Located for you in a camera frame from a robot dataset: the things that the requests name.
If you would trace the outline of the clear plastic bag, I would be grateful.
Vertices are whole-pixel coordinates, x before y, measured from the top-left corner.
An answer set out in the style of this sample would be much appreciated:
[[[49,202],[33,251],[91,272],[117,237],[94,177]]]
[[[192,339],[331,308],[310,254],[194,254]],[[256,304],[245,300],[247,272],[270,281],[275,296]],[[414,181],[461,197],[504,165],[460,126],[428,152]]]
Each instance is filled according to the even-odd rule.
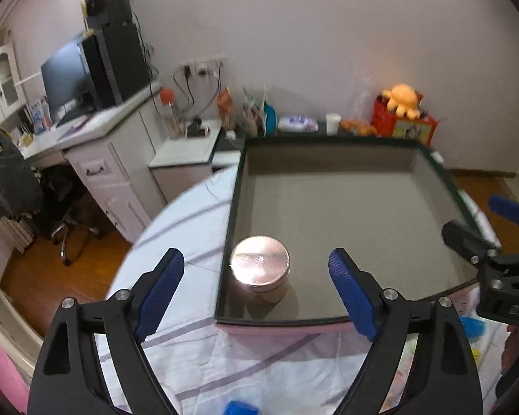
[[[354,86],[352,88],[352,117],[369,122],[371,120],[373,100],[379,92],[379,83],[371,67],[366,63],[359,63],[354,72]]]

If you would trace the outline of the blue capped glue bottle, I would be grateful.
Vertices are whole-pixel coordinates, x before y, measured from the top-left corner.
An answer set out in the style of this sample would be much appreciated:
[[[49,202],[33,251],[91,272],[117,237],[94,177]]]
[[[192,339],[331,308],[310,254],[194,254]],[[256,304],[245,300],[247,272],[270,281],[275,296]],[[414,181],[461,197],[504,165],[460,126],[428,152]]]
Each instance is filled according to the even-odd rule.
[[[230,401],[224,411],[223,415],[258,415],[260,410],[248,403],[242,401]]]

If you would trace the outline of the orange capped bottle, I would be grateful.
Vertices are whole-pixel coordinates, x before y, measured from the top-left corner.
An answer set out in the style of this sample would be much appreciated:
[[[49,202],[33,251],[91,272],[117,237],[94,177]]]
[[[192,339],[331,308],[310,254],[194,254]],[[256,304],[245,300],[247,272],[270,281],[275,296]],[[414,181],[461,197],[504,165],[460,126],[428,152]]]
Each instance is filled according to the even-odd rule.
[[[185,134],[185,122],[174,91],[168,87],[162,87],[159,96],[163,105],[163,119],[170,137],[183,137]]]

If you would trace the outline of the white striped tablecloth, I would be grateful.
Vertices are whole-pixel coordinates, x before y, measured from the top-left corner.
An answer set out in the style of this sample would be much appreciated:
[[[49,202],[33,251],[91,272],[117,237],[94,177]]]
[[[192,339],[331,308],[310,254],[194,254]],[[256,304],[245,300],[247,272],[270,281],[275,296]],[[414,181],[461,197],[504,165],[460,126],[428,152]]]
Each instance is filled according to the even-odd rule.
[[[326,414],[343,399],[370,345],[344,330],[236,333],[215,321],[237,169],[225,168],[172,201],[132,245],[112,280],[132,287],[171,247],[183,279],[143,344],[154,373],[185,414],[219,414],[238,400],[264,414]]]

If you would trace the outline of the white glass door cabinet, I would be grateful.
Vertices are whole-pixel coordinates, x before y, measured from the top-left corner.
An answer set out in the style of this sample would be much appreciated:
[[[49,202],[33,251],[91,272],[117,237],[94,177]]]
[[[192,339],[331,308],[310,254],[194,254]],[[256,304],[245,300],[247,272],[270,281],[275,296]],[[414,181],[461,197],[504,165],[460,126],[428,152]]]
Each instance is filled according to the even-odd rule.
[[[10,42],[0,47],[0,124],[21,110],[26,103],[15,47]]]

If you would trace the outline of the black computer tower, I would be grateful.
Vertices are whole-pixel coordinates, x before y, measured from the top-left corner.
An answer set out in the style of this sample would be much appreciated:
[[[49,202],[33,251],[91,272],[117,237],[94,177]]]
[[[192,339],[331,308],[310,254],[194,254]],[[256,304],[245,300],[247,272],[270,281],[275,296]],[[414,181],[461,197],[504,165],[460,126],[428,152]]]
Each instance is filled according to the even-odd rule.
[[[99,111],[120,106],[151,83],[137,27],[132,22],[86,34],[80,49]]]

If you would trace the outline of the black office chair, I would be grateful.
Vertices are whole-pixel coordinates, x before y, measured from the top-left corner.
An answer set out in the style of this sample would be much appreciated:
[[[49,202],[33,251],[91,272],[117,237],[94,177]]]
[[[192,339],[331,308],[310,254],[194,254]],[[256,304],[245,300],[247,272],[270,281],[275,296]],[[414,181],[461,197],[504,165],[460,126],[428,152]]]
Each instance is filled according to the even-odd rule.
[[[102,234],[97,227],[80,217],[79,202],[87,189],[74,169],[66,163],[33,171],[39,179],[42,198],[38,210],[25,215],[25,220],[37,234],[46,236],[54,246],[61,246],[62,263],[69,267],[72,264],[67,254],[69,235],[76,228],[86,230],[95,238],[100,238]]]

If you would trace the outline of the orange snack bag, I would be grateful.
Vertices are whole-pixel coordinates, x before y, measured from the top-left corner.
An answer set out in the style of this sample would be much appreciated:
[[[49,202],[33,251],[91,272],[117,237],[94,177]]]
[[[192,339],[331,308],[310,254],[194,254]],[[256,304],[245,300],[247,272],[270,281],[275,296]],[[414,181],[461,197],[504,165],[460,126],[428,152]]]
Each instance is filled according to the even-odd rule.
[[[216,106],[222,128],[224,128],[225,131],[233,130],[236,126],[235,111],[233,108],[232,95],[228,87],[223,88],[219,92],[216,98]]]

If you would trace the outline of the pink and black tray box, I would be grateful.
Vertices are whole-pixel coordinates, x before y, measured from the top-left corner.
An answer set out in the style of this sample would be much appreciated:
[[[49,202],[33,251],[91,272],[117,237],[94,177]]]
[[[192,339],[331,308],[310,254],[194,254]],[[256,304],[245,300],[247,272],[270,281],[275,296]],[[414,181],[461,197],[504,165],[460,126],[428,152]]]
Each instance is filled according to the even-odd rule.
[[[273,237],[290,255],[290,287],[257,304],[221,270],[216,321],[227,330],[344,330],[348,313],[328,258],[345,249],[384,288],[434,300],[472,285],[476,268],[444,244],[472,211],[434,152],[413,140],[287,136],[248,140],[237,168],[225,254],[251,236]]]

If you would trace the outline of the blue white snack bag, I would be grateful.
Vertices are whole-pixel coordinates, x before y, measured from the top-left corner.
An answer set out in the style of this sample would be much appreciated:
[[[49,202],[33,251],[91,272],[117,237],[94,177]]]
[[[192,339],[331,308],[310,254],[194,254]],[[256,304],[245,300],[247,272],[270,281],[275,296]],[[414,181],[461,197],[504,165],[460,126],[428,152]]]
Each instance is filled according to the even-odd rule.
[[[261,120],[263,124],[263,136],[274,135],[277,128],[277,116],[267,93],[263,94],[261,102]]]

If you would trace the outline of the red cartoon storage box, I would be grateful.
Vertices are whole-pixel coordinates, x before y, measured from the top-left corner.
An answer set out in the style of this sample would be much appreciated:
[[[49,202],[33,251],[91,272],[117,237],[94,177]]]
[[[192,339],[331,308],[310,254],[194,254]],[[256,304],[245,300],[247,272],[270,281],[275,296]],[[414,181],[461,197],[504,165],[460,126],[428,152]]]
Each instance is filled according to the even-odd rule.
[[[374,100],[371,124],[382,137],[415,140],[430,146],[438,121],[426,111],[418,119],[398,117],[386,109],[386,100],[378,95]]]

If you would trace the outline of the white paper cup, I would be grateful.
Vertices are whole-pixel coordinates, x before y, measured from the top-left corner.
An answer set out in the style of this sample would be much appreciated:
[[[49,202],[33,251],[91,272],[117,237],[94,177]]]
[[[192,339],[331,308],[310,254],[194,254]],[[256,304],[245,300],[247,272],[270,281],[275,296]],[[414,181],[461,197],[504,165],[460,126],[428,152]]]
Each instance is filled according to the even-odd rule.
[[[340,127],[341,116],[337,113],[327,113],[325,115],[326,134],[328,136],[335,136]]]

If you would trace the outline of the blue highlighter marker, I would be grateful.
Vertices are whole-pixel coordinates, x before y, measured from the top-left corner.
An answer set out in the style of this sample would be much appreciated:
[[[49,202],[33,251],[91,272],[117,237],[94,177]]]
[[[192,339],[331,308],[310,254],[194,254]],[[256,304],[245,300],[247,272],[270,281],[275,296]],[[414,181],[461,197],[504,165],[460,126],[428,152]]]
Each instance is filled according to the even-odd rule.
[[[470,342],[476,341],[486,332],[486,323],[483,320],[474,317],[460,317],[459,320]]]

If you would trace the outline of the orange octopus plush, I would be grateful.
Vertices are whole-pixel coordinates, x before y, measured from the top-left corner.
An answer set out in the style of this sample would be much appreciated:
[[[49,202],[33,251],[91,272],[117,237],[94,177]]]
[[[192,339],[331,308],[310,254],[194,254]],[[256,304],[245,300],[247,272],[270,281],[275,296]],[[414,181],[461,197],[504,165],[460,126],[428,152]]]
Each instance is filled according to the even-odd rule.
[[[405,117],[410,120],[420,118],[422,98],[420,93],[405,83],[396,84],[391,89],[382,91],[386,110],[393,112],[397,117]]]

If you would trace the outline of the white desk with drawers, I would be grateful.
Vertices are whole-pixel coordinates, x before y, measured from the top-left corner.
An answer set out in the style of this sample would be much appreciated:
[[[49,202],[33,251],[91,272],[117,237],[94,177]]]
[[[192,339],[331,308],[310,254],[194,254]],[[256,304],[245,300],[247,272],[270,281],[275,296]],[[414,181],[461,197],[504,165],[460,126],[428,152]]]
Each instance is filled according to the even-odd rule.
[[[160,88],[154,82],[120,106],[37,135],[21,150],[39,169],[69,164],[129,243],[141,236],[166,205],[149,168],[167,140],[158,114]]]

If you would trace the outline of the dark jacket on chair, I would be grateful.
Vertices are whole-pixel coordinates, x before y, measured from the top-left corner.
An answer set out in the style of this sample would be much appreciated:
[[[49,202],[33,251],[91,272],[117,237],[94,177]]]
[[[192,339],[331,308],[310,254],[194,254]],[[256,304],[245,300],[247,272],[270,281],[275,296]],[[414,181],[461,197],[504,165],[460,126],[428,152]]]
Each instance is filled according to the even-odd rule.
[[[38,212],[42,198],[39,180],[0,127],[0,219]]]

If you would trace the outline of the white low tv cabinet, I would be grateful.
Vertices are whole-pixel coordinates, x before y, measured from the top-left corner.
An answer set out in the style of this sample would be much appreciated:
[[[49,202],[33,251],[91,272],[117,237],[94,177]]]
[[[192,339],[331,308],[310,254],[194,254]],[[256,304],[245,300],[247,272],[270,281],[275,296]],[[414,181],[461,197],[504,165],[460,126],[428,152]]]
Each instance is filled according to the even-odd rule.
[[[168,139],[149,164],[167,203],[217,170],[240,160],[244,135],[227,134],[218,120],[205,120],[201,126],[207,136]]]

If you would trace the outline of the wet wipes pack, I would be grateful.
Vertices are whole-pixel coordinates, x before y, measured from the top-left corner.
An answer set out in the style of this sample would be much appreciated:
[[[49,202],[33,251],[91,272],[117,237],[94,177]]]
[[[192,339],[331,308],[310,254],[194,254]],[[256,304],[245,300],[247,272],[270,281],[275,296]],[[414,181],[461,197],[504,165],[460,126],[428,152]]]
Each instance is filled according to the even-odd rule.
[[[319,124],[315,118],[293,114],[281,117],[277,128],[285,133],[311,133],[319,131]]]

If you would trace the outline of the black computer monitor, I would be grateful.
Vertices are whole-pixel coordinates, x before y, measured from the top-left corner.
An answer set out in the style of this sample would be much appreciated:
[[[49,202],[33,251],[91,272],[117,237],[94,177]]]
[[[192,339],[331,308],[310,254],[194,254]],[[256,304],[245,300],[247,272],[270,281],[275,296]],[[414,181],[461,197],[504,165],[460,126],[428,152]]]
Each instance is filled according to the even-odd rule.
[[[92,93],[79,48],[74,38],[41,66],[52,123],[61,126],[92,109]]]

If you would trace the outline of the wall power socket strip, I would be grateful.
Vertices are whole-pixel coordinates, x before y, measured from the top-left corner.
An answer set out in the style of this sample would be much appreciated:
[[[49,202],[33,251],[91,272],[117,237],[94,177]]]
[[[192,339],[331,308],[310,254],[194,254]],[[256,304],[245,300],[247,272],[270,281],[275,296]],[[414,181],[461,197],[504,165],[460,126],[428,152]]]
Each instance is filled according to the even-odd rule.
[[[219,74],[226,60],[225,55],[216,54],[183,60],[180,66],[183,70],[189,70],[192,75],[206,76],[212,73]]]

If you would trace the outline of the black speaker on tower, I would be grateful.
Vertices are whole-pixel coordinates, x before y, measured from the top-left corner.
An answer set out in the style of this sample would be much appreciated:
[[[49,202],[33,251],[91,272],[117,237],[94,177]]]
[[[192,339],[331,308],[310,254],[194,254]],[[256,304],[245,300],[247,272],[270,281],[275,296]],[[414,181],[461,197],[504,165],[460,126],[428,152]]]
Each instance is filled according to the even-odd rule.
[[[130,0],[85,0],[82,9],[88,28],[94,30],[132,21]]]

